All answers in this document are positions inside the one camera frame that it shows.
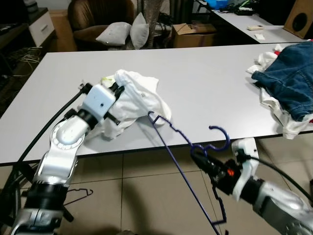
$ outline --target jeans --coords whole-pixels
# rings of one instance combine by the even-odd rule
[[[313,113],[313,42],[286,47],[264,72],[256,71],[259,81],[296,121]]]

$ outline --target grey pillow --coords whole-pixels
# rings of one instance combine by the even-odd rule
[[[149,25],[146,23],[145,18],[142,13],[139,13],[134,20],[133,26],[131,28],[131,39],[135,49],[142,48],[149,36]]]
[[[108,46],[125,45],[125,40],[129,35],[131,27],[126,22],[112,23],[96,38],[96,41]]]

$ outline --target white table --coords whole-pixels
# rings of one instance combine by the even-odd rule
[[[238,28],[240,31],[256,40],[257,42],[264,43],[299,43],[305,40],[289,33],[283,29],[283,25],[272,25],[266,20],[260,18],[257,14],[252,16],[238,16],[234,13],[221,13],[219,11],[214,11],[214,13],[225,21],[232,24],[234,27]],[[247,30],[248,26],[262,25],[263,30],[250,31]],[[262,33],[265,40],[258,40],[255,37],[256,33]]]
[[[168,103],[173,122],[193,142],[219,141],[223,127],[231,139],[272,136],[282,128],[259,102],[245,70],[274,45],[48,53],[0,119],[0,164],[15,162],[45,123],[78,92],[84,80],[96,84],[118,69],[159,79],[157,92]],[[77,107],[81,97],[72,107]],[[49,148],[49,129],[26,160]],[[311,125],[306,131],[313,131]],[[185,144],[168,125],[160,132],[169,145]],[[148,119],[141,118],[112,141],[86,142],[79,155],[162,146]]]

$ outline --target brown leather chair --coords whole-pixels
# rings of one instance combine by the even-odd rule
[[[132,24],[134,5],[132,0],[73,0],[67,15],[78,50],[107,50],[95,39],[114,22]]]

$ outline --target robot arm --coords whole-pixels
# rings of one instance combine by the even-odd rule
[[[232,149],[237,162],[225,164],[193,153],[192,158],[205,171],[214,187],[235,200],[240,198],[253,205],[253,210],[282,235],[313,235],[313,210],[290,190],[255,176],[258,158],[254,138],[235,141]]]
[[[39,163],[25,207],[19,211],[11,235],[50,235],[60,226],[63,203],[77,164],[76,152],[85,135],[108,116],[121,89],[115,86],[115,91],[114,94],[101,85],[93,86],[77,114],[53,128],[50,149]]]

